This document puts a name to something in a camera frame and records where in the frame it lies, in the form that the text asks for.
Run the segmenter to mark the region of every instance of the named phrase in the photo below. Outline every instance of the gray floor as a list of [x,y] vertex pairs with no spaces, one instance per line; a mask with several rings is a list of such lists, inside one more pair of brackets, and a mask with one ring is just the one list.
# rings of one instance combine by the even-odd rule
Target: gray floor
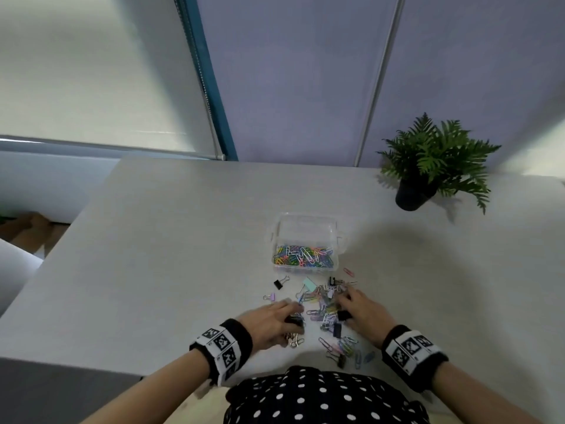
[[0,422],[77,423],[139,376],[0,358]]

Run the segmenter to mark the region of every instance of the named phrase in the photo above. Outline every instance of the tabletop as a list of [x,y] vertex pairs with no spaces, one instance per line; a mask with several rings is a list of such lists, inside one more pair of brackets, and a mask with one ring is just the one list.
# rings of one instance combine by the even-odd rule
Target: tabletop
[[[565,189],[518,175],[489,186],[486,215],[464,193],[408,213],[374,169],[125,158],[0,319],[0,356],[149,374],[209,324],[264,305],[279,278],[276,216],[315,213],[349,236],[338,278],[349,268],[452,362],[562,422]],[[277,299],[294,298],[303,278],[292,274]],[[302,345],[259,353],[234,381],[292,363],[335,369],[319,336],[331,339],[307,320]],[[403,387],[378,359],[347,370]]]

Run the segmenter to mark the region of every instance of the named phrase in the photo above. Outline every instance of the black polka dot clothing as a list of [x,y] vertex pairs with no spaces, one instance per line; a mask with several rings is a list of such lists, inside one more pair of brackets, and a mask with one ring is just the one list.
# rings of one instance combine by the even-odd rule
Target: black polka dot clothing
[[418,401],[363,375],[292,366],[284,375],[252,378],[231,388],[224,424],[428,424]]

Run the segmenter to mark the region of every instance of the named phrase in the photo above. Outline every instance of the fern plant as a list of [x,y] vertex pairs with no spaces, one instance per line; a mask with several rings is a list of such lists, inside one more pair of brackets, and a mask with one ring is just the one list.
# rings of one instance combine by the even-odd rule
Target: fern plant
[[469,132],[459,120],[442,121],[437,127],[424,113],[408,131],[399,130],[393,140],[385,140],[390,150],[377,152],[390,162],[383,173],[447,197],[458,191],[471,193],[485,213],[490,189],[484,163],[500,146],[473,140]]

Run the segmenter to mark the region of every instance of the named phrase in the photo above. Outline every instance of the plastic container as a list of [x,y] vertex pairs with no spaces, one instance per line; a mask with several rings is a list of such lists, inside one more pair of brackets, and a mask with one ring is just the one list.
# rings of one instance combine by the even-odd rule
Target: plastic container
[[[280,247],[298,245],[302,247],[331,249],[333,267],[307,267],[277,264],[273,256]],[[271,233],[271,263],[275,270],[303,274],[328,274],[339,268],[339,255],[347,249],[347,237],[338,231],[337,221],[330,216],[305,213],[281,213]]]

